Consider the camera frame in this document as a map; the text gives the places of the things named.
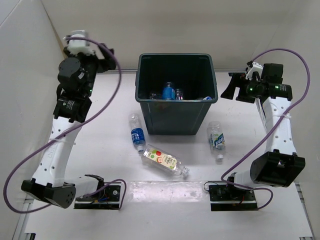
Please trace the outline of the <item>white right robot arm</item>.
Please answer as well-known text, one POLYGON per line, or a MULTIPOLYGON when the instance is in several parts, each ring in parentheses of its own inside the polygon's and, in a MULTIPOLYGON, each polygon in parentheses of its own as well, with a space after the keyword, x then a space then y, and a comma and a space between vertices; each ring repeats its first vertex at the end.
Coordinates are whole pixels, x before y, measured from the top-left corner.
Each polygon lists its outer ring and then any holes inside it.
POLYGON ((291 116, 286 112, 292 105, 293 94, 291 86, 283 84, 283 68, 282 64, 249 61, 245 73, 231 74, 231 81, 221 94, 232 100, 238 88, 237 101, 256 103, 267 133, 264 154, 252 162, 249 170, 228 170, 224 193, 230 200, 238 199, 243 190, 287 188, 306 166, 293 142, 291 116))

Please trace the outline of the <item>clear bottle light blue label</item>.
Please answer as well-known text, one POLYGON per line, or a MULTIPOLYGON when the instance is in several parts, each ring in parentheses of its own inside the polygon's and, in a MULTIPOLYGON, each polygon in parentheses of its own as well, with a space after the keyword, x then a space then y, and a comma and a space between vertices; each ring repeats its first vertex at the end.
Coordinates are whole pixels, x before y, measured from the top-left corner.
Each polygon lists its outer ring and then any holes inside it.
POLYGON ((163 100, 175 100, 176 99, 176 91, 174 89, 172 82, 168 81, 165 83, 164 88, 162 90, 162 99, 163 100))

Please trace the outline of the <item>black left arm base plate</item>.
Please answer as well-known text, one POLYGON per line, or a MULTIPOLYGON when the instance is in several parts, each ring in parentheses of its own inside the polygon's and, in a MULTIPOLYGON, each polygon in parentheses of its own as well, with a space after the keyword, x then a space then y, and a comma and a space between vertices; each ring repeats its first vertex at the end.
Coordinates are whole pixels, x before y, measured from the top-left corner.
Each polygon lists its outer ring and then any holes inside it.
POLYGON ((75 210, 119 210, 122 202, 122 187, 124 183, 117 181, 93 196, 77 197, 73 208, 75 210))

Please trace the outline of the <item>clear bottle green white label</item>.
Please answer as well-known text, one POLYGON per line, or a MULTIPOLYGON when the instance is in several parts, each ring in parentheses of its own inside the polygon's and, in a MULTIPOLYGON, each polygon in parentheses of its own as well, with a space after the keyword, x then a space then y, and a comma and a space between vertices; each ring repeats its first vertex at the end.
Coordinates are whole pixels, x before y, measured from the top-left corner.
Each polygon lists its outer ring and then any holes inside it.
POLYGON ((225 154, 225 138, 219 121, 211 121, 207 127, 207 138, 211 154, 217 163, 221 163, 225 154))

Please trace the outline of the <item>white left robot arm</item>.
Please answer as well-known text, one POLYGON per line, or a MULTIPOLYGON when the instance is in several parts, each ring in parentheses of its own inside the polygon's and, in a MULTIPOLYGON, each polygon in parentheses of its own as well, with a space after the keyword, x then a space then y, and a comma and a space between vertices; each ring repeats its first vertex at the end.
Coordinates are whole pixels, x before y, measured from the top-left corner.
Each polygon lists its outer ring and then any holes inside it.
POLYGON ((44 150, 38 168, 30 180, 24 180, 21 190, 34 199, 60 208, 68 208, 75 198, 89 194, 94 200, 105 195, 103 178, 86 174, 77 180, 66 180, 67 163, 87 114, 92 105, 90 97, 96 75, 116 68, 114 50, 98 45, 103 55, 99 59, 90 47, 74 47, 58 66, 56 105, 53 111, 49 146, 44 150))

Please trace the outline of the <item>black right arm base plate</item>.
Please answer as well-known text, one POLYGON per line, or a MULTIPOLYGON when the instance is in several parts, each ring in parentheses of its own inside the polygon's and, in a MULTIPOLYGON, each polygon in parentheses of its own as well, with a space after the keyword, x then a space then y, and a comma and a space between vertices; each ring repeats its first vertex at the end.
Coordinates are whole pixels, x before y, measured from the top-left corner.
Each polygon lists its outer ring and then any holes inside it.
POLYGON ((224 182, 206 181, 203 190, 209 194, 212 212, 256 211, 255 193, 224 182))

